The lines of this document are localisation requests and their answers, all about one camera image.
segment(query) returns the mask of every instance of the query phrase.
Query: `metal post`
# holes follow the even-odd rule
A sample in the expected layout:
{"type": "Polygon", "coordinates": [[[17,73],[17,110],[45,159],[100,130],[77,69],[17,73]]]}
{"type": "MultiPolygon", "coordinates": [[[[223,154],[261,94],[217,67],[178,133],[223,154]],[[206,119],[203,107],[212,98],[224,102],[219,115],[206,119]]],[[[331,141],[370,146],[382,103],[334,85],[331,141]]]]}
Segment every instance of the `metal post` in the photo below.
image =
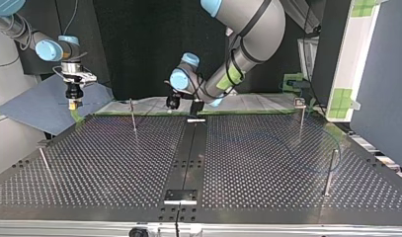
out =
{"type": "Polygon", "coordinates": [[[46,156],[44,155],[42,147],[40,147],[40,156],[43,159],[43,163],[44,163],[45,167],[49,170],[49,164],[47,163],[46,156]]]}
{"type": "Polygon", "coordinates": [[[329,172],[327,175],[327,182],[326,182],[326,187],[324,189],[324,196],[327,197],[330,195],[330,187],[331,187],[331,182],[333,180],[333,167],[334,167],[334,158],[339,154],[339,150],[334,149],[332,152],[332,158],[330,161],[330,168],[329,168],[329,172]]]}
{"type": "Polygon", "coordinates": [[[133,130],[136,131],[136,122],[135,122],[135,115],[134,115],[134,109],[133,109],[133,101],[131,98],[129,98],[129,106],[130,106],[130,113],[132,115],[133,130]]]}
{"type": "Polygon", "coordinates": [[[305,109],[306,109],[306,107],[302,108],[301,130],[304,127],[305,109]]]}

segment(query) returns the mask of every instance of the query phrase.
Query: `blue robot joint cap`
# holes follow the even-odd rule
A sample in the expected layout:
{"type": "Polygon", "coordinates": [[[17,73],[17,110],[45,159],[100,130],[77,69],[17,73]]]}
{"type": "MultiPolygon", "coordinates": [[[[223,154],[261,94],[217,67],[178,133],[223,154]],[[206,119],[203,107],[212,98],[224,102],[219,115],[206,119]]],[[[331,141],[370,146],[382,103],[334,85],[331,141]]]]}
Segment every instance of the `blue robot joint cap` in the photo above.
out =
{"type": "Polygon", "coordinates": [[[199,67],[201,63],[199,57],[191,52],[186,52],[185,54],[183,54],[182,61],[191,64],[194,67],[199,67]]]}

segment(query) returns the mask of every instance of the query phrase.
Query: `black perforated table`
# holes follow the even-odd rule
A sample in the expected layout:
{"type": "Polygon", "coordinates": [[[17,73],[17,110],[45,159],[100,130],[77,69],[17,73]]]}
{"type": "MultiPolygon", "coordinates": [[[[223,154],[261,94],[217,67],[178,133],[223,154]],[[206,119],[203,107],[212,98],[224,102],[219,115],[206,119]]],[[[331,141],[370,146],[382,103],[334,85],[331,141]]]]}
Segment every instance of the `black perforated table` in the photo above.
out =
{"type": "Polygon", "coordinates": [[[322,118],[136,124],[88,118],[14,164],[0,175],[0,220],[402,226],[402,179],[322,118]],[[169,190],[195,190],[197,204],[167,205],[169,190]]]}

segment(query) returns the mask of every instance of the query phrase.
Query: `white wall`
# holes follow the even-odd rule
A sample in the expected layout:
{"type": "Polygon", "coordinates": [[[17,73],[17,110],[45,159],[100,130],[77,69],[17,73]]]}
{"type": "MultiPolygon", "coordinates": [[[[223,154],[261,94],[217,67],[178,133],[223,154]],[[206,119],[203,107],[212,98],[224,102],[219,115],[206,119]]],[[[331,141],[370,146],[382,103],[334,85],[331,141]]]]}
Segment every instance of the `white wall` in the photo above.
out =
{"type": "MultiPolygon", "coordinates": [[[[14,42],[0,33],[0,65],[18,56],[14,42]]],[[[0,67],[0,106],[37,85],[37,78],[23,74],[20,60],[0,67]]],[[[41,131],[0,117],[0,173],[36,149],[44,139],[41,131]]]]}

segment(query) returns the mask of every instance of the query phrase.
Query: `cable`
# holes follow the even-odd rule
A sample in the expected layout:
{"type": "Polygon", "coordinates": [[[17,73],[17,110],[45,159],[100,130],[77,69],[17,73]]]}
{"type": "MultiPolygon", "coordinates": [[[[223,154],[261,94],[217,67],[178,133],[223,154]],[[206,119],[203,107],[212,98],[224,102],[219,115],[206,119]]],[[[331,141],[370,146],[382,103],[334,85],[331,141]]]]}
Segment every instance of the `cable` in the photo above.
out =
{"type": "Polygon", "coordinates": [[[323,112],[324,117],[326,117],[327,113],[326,113],[326,111],[323,110],[323,107],[321,106],[321,102],[318,99],[317,94],[315,93],[315,90],[314,90],[314,86],[312,85],[312,82],[311,82],[312,76],[309,74],[307,56],[306,56],[306,51],[305,51],[306,27],[307,27],[307,23],[308,23],[308,20],[309,20],[310,13],[311,13],[311,5],[309,5],[308,11],[306,13],[305,24],[304,24],[304,37],[302,39],[302,49],[303,49],[303,53],[304,53],[305,69],[306,69],[306,74],[308,75],[308,79],[309,79],[309,80],[306,80],[306,79],[305,80],[309,83],[309,85],[311,87],[312,94],[314,95],[314,98],[317,101],[318,106],[320,107],[321,111],[323,112]]]}
{"type": "Polygon", "coordinates": [[[64,30],[64,33],[63,33],[64,35],[67,34],[68,29],[70,28],[72,22],[74,21],[75,16],[77,15],[77,10],[78,10],[78,0],[75,0],[74,12],[73,12],[73,14],[72,14],[72,16],[71,16],[71,19],[70,19],[70,21],[69,21],[67,27],[66,27],[65,30],[64,30]]]}
{"type": "Polygon", "coordinates": [[[6,63],[6,64],[1,64],[0,67],[5,67],[5,66],[10,66],[12,64],[15,64],[18,60],[20,59],[20,55],[18,54],[18,56],[16,57],[16,59],[14,59],[13,61],[6,63]]]}
{"type": "Polygon", "coordinates": [[[222,95],[222,96],[220,96],[220,97],[212,96],[212,95],[207,91],[206,88],[203,88],[203,87],[201,86],[205,81],[204,81],[204,80],[203,80],[202,82],[200,81],[200,77],[201,77],[201,78],[203,78],[203,77],[202,77],[201,74],[199,73],[199,74],[197,74],[197,76],[198,76],[198,77],[197,77],[197,81],[198,81],[198,85],[199,85],[198,88],[197,88],[197,91],[198,91],[198,90],[201,90],[205,95],[207,95],[208,97],[210,97],[210,98],[212,98],[212,99],[215,99],[215,100],[224,99],[224,98],[226,98],[227,96],[229,96],[229,95],[231,94],[231,92],[234,91],[234,88],[239,85],[239,84],[234,83],[234,80],[232,80],[231,75],[229,74],[229,64],[230,64],[230,63],[229,63],[229,60],[230,60],[230,59],[231,59],[232,64],[234,64],[235,68],[237,69],[238,73],[241,75],[240,80],[241,80],[241,81],[244,80],[244,73],[241,71],[240,67],[238,66],[238,64],[237,64],[237,62],[236,62],[236,60],[235,60],[235,56],[234,56],[234,52],[235,52],[234,45],[235,45],[235,43],[237,42],[237,40],[238,40],[239,38],[240,38],[239,35],[237,35],[237,36],[234,38],[234,40],[232,41],[232,43],[231,43],[230,46],[229,46],[229,51],[228,51],[228,53],[225,53],[225,73],[226,73],[226,75],[227,75],[227,78],[228,78],[229,82],[232,84],[231,90],[230,90],[228,93],[224,93],[224,95],[222,95]]]}
{"type": "Polygon", "coordinates": [[[19,14],[14,14],[11,16],[11,22],[10,22],[10,26],[7,29],[0,29],[0,32],[2,32],[4,35],[6,35],[7,37],[9,37],[12,40],[15,40],[19,37],[21,37],[24,33],[27,33],[27,37],[26,37],[26,43],[25,44],[21,44],[20,43],[20,50],[21,51],[25,51],[26,49],[28,49],[31,46],[32,40],[33,40],[33,33],[32,33],[32,26],[31,24],[21,15],[19,14]],[[13,27],[15,25],[15,15],[20,19],[21,23],[22,23],[22,28],[19,30],[19,32],[16,35],[12,35],[9,32],[13,30],[13,27]]]}

